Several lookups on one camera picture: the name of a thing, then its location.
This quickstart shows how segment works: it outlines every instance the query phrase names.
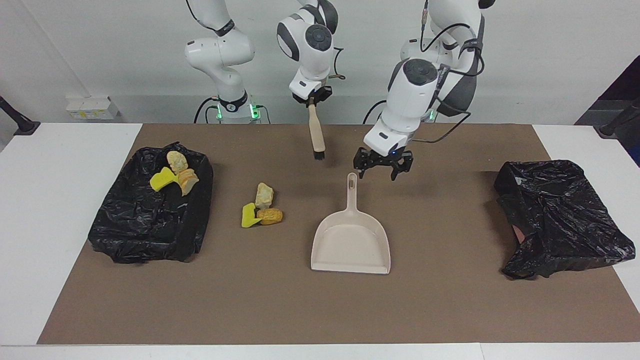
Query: table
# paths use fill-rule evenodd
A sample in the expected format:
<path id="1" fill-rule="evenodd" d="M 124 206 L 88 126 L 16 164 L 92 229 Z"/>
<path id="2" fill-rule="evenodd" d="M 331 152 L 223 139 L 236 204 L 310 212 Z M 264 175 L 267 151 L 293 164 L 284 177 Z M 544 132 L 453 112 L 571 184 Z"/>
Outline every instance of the table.
<path id="1" fill-rule="evenodd" d="M 4 345 L 0 347 L 0 357 L 164 359 L 188 354 L 195 359 L 507 359 L 517 355 L 521 359 L 632 359 L 640 350 L 640 343 L 32 346 L 86 240 L 95 210 L 125 161 L 140 127 L 139 124 L 43 124 L 35 135 L 14 138 L 0 153 L 0 184 L 5 189 L 0 204 L 5 239 L 0 243 L 3 269 L 0 288 L 6 289 L 0 294 L 0 343 Z M 640 224 L 635 219 L 640 210 L 640 170 L 623 148 L 613 140 L 600 139 L 590 127 L 534 128 L 550 157 L 569 159 L 580 165 L 620 229 L 632 239 L 640 238 Z M 25 158 L 30 159 L 30 167 L 23 165 Z M 78 173 L 80 166 L 84 168 L 82 177 L 70 177 Z M 14 169 L 20 169 L 18 176 Z M 60 202 L 71 210 L 61 213 L 52 206 L 42 205 Z M 49 233 L 55 234 L 57 243 L 38 243 L 38 239 Z M 616 265 L 615 269 L 638 307 L 640 263 L 629 261 Z"/>

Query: brown mat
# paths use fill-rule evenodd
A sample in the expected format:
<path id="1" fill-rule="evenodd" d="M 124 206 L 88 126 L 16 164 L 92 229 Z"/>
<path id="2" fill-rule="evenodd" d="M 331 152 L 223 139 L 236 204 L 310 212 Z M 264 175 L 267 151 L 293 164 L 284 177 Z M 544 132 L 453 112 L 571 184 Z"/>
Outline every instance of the brown mat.
<path id="1" fill-rule="evenodd" d="M 422 126 L 435 138 L 448 124 Z M 211 221 L 190 263 L 115 265 L 85 246 L 39 344 L 298 344 L 640 341 L 640 315 L 612 268 L 509 281 L 514 235 L 495 202 L 507 160 L 547 160 L 531 126 L 466 125 L 411 146 L 409 174 L 375 168 L 358 207 L 387 230 L 389 275 L 310 270 L 314 232 L 344 209 L 368 127 L 145 124 L 133 149 L 176 140 L 216 172 Z M 240 228 L 261 181 L 285 222 Z"/>

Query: dustpan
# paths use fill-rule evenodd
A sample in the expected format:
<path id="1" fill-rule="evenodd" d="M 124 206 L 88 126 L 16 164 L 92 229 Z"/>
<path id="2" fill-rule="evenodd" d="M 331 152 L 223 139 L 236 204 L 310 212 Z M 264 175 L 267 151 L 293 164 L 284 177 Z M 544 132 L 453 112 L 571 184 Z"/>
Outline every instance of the dustpan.
<path id="1" fill-rule="evenodd" d="M 356 207 L 358 176 L 347 176 L 347 208 L 320 223 L 311 250 L 311 269 L 388 274 L 391 253 L 387 234 L 372 216 Z"/>

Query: garbage bag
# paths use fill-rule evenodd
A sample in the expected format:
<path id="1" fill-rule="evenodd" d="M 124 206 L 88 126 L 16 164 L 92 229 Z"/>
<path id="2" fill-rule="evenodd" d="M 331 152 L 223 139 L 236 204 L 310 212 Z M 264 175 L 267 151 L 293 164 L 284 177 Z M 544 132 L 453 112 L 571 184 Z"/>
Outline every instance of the garbage bag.
<path id="1" fill-rule="evenodd" d="M 571 161 L 507 162 L 493 186 L 522 239 L 502 269 L 513 279 L 598 268 L 636 256 L 634 243 Z"/>
<path id="2" fill-rule="evenodd" d="M 178 184 L 169 184 L 159 192 L 149 185 L 155 173 L 169 166 L 169 151 L 181 152 L 200 179 L 184 197 Z M 115 263 L 186 261 L 200 252 L 209 221 L 212 184 L 213 169 L 206 155 L 177 142 L 161 149 L 141 148 L 105 196 L 88 241 Z"/>

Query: black plastic bag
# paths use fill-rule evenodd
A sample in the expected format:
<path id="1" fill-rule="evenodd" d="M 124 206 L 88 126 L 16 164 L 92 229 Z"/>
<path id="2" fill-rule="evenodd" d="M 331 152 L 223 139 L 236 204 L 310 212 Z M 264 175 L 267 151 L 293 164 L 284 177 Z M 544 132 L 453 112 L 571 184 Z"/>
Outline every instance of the black plastic bag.
<path id="1" fill-rule="evenodd" d="M 200 179 L 182 196 L 178 184 L 159 192 L 151 177 L 168 167 L 166 154 L 179 151 Z M 213 169 L 204 154 L 179 143 L 144 147 L 124 166 L 95 216 L 88 240 L 115 263 L 169 259 L 185 261 L 200 252 L 209 222 Z"/>
<path id="2" fill-rule="evenodd" d="M 493 186 L 508 222 L 524 235 L 502 269 L 509 277 L 549 277 L 636 257 L 634 243 L 571 161 L 507 162 Z"/>

